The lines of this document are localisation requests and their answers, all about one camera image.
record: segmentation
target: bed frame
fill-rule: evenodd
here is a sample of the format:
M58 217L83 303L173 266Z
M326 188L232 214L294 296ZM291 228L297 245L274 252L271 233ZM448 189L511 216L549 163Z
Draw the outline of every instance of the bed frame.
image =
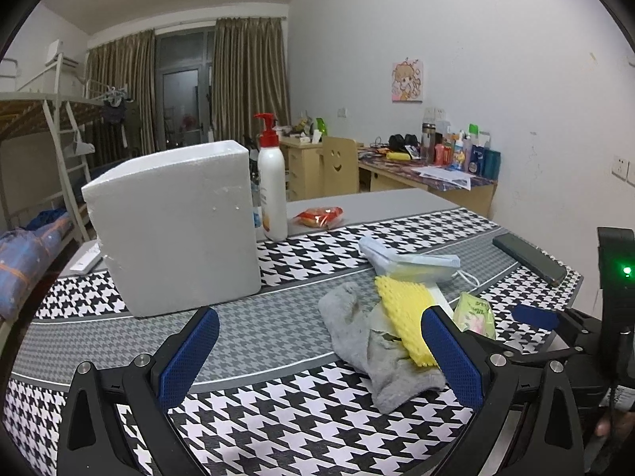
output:
M49 132L55 145L55 156L62 190L53 195L47 195L28 207L10 213L6 203L4 182L2 181L2 171L0 169L0 206L4 214L6 229L10 230L21 225L20 218L22 216L37 214L45 208L51 209L63 200L74 225L74 236L81 244L90 240L86 229L88 214L85 204L80 206L75 200L69 174L83 170L86 181L90 182L90 171L85 155L65 156L62 150L62 135L73 134L74 138L80 138L80 126L100 119L100 107L103 105L103 97L97 95L93 98L88 98L90 95L89 84L83 84L83 81L76 74L75 77L82 85L85 85L85 96L61 95L60 78L62 68L65 65L72 64L69 59L60 53L56 57L55 62L50 63L26 84L19 87L17 91L0 92L0 148L2 143L8 139ZM53 93L22 91L22 89L52 69L55 70ZM78 160L79 163L75 161L74 164L68 166L68 162L72 159Z

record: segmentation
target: plastic bag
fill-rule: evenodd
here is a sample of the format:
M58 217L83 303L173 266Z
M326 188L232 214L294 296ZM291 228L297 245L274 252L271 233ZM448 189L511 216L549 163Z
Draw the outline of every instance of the plastic bag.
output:
M454 310L452 320L459 330L477 332L496 340L496 325L490 303L463 292Z
M341 222L342 213L341 207L312 207L302 211L295 219L306 227L331 229Z

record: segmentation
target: wall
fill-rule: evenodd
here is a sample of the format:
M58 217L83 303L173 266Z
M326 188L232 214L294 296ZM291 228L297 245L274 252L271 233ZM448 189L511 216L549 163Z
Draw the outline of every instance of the wall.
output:
M18 61L18 87L44 68L48 46L56 39L63 41L66 56L84 62L88 35L39 4L6 53L8 58ZM50 75L52 73L30 84L29 88L52 91L53 77ZM81 84L75 82L73 85L69 74L65 74L62 88L66 94L81 94ZM0 167L9 211L27 207L61 188L53 139L48 133L3 142ZM4 220L0 219L0 229L3 225Z
M493 218L598 288L596 227L635 228L635 69L598 0L292 0L291 110L364 142L420 131L423 108L478 123L503 154ZM391 103L392 63L424 63L423 104ZM347 107L349 117L337 118Z
M88 39L88 48L94 48L103 43L114 41L120 37L154 28L157 34L202 28L214 25L221 17L283 17L289 13L287 4L245 3L220 7L205 7L202 9L181 10L168 12L144 19L136 19L115 25L99 31ZM283 21L285 43L287 37L287 22Z

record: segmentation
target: styrofoam box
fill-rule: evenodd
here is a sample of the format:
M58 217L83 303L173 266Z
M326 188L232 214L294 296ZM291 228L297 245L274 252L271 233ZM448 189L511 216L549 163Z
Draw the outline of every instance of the styrofoam box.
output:
M260 290L249 152L236 141L131 159L82 192L104 262L134 316Z

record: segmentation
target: bunk bed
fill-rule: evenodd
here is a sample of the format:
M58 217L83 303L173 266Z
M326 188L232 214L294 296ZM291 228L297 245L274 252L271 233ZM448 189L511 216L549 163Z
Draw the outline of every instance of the bunk bed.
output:
M103 98L87 98L88 87L83 91L84 96L62 95L60 78L65 65L69 66L69 60L63 54L59 54L55 62L47 65L17 91L0 92L0 148L10 139L49 133L55 146L61 187L60 191L47 195L28 207L10 211L0 167L0 207L7 230L0 236L0 325L3 320L12 322L15 319L46 270L73 238L80 245L91 239L86 227L86 206L77 203L69 176L82 171L86 181L91 180L86 154L90 152L92 145L81 141L80 127L101 119L100 108ZM53 92L21 90L53 69ZM72 135L68 138L70 141L63 139L67 138L66 135ZM84 148L76 150L75 146L78 144ZM47 208L50 210L61 207L65 207L66 212L62 211L61 216L57 213L52 223L37 226L37 221L31 220L30 225L35 223L36 226L22 227L24 216L32 219Z

